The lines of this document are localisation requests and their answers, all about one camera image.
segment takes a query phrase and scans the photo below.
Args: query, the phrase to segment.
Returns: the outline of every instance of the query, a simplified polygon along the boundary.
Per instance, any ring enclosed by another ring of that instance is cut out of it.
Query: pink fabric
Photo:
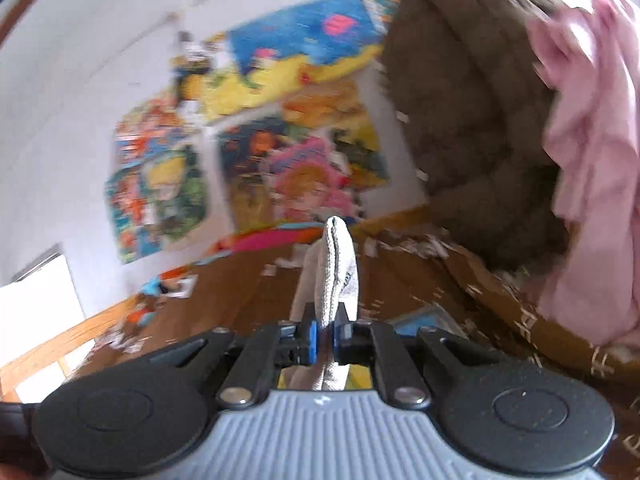
[[[559,91],[543,137],[562,170],[554,213],[580,225],[538,310],[593,344],[640,346],[636,17],[626,0],[593,9],[529,24],[538,73]]]
[[[298,241],[298,236],[298,232],[294,229],[269,229],[251,233],[236,242],[234,252],[261,251],[280,245],[293,244]]]

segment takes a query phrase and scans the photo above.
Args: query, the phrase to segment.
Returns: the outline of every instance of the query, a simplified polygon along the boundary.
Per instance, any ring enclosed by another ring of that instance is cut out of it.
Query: black circular pad
[[[469,367],[439,420],[455,448],[519,475],[593,465],[613,434],[607,401],[585,384],[524,364]]]
[[[179,457],[206,423],[206,402],[185,374],[132,362],[60,386],[41,403],[33,431],[54,466],[125,477]]]

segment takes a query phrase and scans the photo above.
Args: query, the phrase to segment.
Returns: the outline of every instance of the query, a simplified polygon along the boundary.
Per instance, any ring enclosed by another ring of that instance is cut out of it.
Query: metal screw
[[[394,391],[394,397],[402,404],[420,404],[427,398],[427,394],[412,386],[401,386]]]
[[[220,399],[227,404],[241,406],[251,400],[251,392],[246,388],[225,388],[220,393]]]

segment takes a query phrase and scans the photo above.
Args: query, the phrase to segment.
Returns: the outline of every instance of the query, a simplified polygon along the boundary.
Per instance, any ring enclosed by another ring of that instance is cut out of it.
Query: white cloth
[[[343,390],[349,365],[334,362],[330,323],[339,303],[344,303],[350,320],[356,319],[358,267],[351,235],[337,216],[326,221],[322,239],[306,252],[289,319],[302,320],[305,305],[311,302],[318,320],[318,361],[310,367],[285,370],[285,382],[292,390]]]

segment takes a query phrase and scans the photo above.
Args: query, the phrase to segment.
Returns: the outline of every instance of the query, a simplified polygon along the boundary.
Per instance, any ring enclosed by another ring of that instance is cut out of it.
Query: gray gripper base
[[[375,391],[275,390],[224,412],[181,462],[145,480],[507,480],[440,437],[429,418],[387,406]],[[602,480],[592,469],[565,480]],[[77,479],[57,472],[53,480]]]

